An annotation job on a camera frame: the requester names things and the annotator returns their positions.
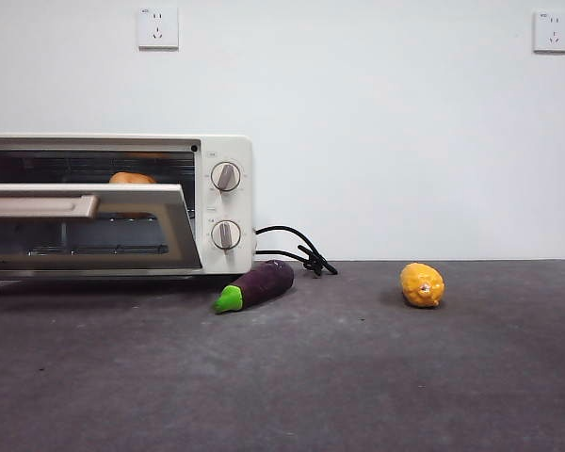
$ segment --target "black power cord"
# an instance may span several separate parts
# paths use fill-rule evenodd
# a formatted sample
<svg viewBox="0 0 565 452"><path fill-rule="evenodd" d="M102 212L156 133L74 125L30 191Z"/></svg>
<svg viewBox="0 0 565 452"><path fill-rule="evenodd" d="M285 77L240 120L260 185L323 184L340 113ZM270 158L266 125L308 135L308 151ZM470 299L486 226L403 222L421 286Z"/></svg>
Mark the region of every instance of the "black power cord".
<svg viewBox="0 0 565 452"><path fill-rule="evenodd" d="M280 254L282 256L291 257L293 259L297 259L298 261L303 263L303 267L313 271L316 275L322 275L322 268L326 268L331 275L336 275L339 272L337 269L329 264L329 262L318 252L316 247L312 244L312 242L306 237L304 234L299 232L297 229L290 228L288 226L268 226L267 228L258 229L255 231L256 234L263 234L269 233L270 231L287 231L289 233L293 233L299 236L305 243L310 247L307 249L303 245L298 245L298 249L300 251L305 252L308 255L308 258L297 256L292 252L288 251L281 251L281 250L258 250L256 254Z"/></svg>

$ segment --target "toaster oven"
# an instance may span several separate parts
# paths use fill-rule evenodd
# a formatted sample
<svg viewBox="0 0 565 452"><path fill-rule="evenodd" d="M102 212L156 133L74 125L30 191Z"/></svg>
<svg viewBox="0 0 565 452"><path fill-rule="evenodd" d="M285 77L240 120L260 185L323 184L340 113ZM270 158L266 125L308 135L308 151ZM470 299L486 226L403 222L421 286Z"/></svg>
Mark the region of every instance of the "toaster oven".
<svg viewBox="0 0 565 452"><path fill-rule="evenodd" d="M0 136L0 280L244 273L251 163L237 136Z"/></svg>

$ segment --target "toy lemon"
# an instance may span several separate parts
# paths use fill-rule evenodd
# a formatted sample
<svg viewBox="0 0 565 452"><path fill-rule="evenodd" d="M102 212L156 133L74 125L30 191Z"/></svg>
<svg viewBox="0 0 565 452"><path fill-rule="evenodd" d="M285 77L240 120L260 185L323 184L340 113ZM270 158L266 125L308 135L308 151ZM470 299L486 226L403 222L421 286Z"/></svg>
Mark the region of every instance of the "toy lemon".
<svg viewBox="0 0 565 452"><path fill-rule="evenodd" d="M444 295L444 279L433 267L412 263L399 275L402 292L408 303L419 308L438 306Z"/></svg>

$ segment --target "oven knob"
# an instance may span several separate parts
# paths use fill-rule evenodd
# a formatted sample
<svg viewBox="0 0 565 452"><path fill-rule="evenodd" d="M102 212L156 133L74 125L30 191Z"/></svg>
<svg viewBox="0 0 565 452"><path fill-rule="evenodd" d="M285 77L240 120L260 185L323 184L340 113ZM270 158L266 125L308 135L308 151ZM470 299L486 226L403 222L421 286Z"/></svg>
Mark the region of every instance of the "oven knob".
<svg viewBox="0 0 565 452"><path fill-rule="evenodd" d="M232 191L240 181L241 171L234 163L218 163L211 170L211 182L219 191Z"/></svg>
<svg viewBox="0 0 565 452"><path fill-rule="evenodd" d="M222 250L230 250L241 240L241 230L231 221L221 221L211 230L211 238Z"/></svg>

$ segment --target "purple eggplant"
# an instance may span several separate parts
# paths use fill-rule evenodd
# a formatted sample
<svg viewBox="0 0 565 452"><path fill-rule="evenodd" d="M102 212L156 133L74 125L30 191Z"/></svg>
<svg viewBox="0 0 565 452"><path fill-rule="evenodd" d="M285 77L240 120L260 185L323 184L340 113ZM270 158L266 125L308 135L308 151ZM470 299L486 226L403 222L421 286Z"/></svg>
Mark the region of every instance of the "purple eggplant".
<svg viewBox="0 0 565 452"><path fill-rule="evenodd" d="M217 314L240 311L282 295L293 285L293 279L293 268L286 262L265 261L224 287L213 308Z"/></svg>

